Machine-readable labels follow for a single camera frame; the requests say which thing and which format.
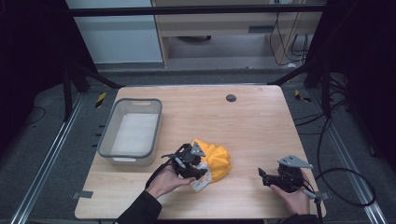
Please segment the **floor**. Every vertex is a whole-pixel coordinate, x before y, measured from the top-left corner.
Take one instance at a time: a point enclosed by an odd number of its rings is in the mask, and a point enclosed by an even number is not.
[[[298,40],[295,49],[300,49],[302,42],[302,39]],[[291,52],[290,57],[295,61],[284,65],[276,63],[263,35],[212,36],[209,41],[173,38],[169,64],[165,68],[139,68],[121,73],[103,71],[101,74],[131,86],[265,84],[283,77],[304,62]],[[339,74],[333,75],[340,80],[343,78]],[[21,220],[19,223],[101,222],[77,220],[74,217],[77,200],[72,195],[83,188],[101,127],[106,124],[117,90],[111,90],[94,79],[88,80],[92,86],[88,93],[76,93],[74,90],[73,100],[80,104],[75,105],[78,113],[70,124],[63,123],[62,86],[43,91],[35,98],[34,111],[9,146],[12,153],[7,159],[2,158],[0,223],[17,223],[13,218]],[[320,87],[306,90],[303,81],[304,74],[301,74],[282,85],[282,90],[307,158],[315,167],[314,175],[318,175],[319,167],[323,171],[346,167],[369,179],[376,192],[374,204],[359,207],[346,203],[341,197],[353,203],[369,202],[373,195],[364,181],[343,171],[332,172],[326,175],[326,179],[336,192],[341,192],[341,195],[335,195],[319,179],[319,190],[331,195],[324,202],[327,209],[324,223],[396,223],[396,215],[392,211],[396,205],[392,196],[396,175],[383,158],[370,155],[359,125],[348,112],[348,105],[336,106],[337,102],[343,102],[342,94],[332,96],[332,123],[326,126],[321,137],[325,119],[320,116]],[[304,99],[296,99],[296,90]],[[106,99],[101,108],[95,108],[97,97],[103,91]],[[65,139],[58,138],[60,130],[65,132]],[[259,222],[262,223],[259,220],[230,220],[228,223]]]

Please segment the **black sleeve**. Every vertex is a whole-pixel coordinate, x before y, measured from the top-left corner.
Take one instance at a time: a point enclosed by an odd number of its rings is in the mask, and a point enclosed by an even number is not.
[[[145,190],[123,212],[114,224],[151,224],[157,220],[163,206]]]
[[[282,224],[319,224],[319,219],[315,215],[301,215],[298,214],[286,218]]]

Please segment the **yellow object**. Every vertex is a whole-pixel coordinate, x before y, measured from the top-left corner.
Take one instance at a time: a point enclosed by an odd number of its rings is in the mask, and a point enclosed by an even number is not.
[[[202,157],[202,161],[206,161],[212,174],[212,181],[214,183],[231,171],[230,153],[223,146],[216,146],[208,144],[202,140],[195,138],[192,143],[197,142],[200,148],[206,154]]]

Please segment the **gray carpet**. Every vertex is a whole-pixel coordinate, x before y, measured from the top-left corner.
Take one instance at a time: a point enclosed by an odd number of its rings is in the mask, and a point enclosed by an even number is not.
[[[124,85],[263,84],[274,81],[288,72],[289,69],[241,69],[157,71],[103,75]],[[302,77],[295,78],[283,88],[294,119],[319,113],[314,103],[303,102],[294,97],[294,89],[299,89],[303,97],[311,97],[310,91],[302,88]],[[88,80],[92,88],[89,93],[84,93],[77,120],[65,140],[57,161],[52,167],[29,216],[33,223],[79,223],[74,216],[77,200],[72,199],[71,196],[73,192],[82,190],[96,150],[94,145],[99,140],[97,134],[102,132],[100,125],[106,124],[107,116],[117,94],[116,90],[111,90],[102,83],[91,78],[88,78]],[[101,108],[95,108],[97,97],[102,91],[106,92],[104,103]],[[342,96],[334,97],[334,102],[341,99]],[[45,109],[45,116],[39,121],[21,128],[19,135],[10,146],[11,153],[1,161],[0,219],[4,220],[5,223],[7,223],[7,219],[12,217],[21,203],[62,125],[64,117],[62,86],[59,85],[41,92],[36,97],[35,105]],[[42,109],[35,109],[27,122],[39,119],[42,114]],[[361,173],[374,184],[377,203],[388,223],[396,223],[396,214],[391,211],[392,207],[396,205],[396,199],[392,197],[392,190],[396,188],[396,175],[383,158],[370,156],[367,143],[362,138],[358,125],[344,106],[334,110],[332,117],[332,124],[339,130],[348,152],[358,164]],[[295,122],[300,123],[304,120],[298,119]],[[319,136],[311,133],[319,133],[322,126],[323,120],[318,119],[297,127],[308,160],[315,167],[315,175],[318,174],[317,147]],[[327,133],[323,137],[320,148],[320,161],[322,170],[342,166],[333,142]],[[342,195],[354,202],[359,202],[355,190],[345,174],[330,174],[326,176],[326,179]],[[321,180],[318,180],[318,187],[320,191],[329,191]],[[371,223],[364,208],[352,206],[340,200],[333,193],[330,192],[330,194],[332,198],[324,202],[327,209],[327,216],[324,218],[325,223]]]

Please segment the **wall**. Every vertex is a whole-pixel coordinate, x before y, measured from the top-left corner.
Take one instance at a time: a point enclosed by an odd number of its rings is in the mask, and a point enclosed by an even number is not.
[[[66,0],[69,8],[151,7],[149,0]],[[153,16],[79,17],[78,29],[95,64],[162,63]]]

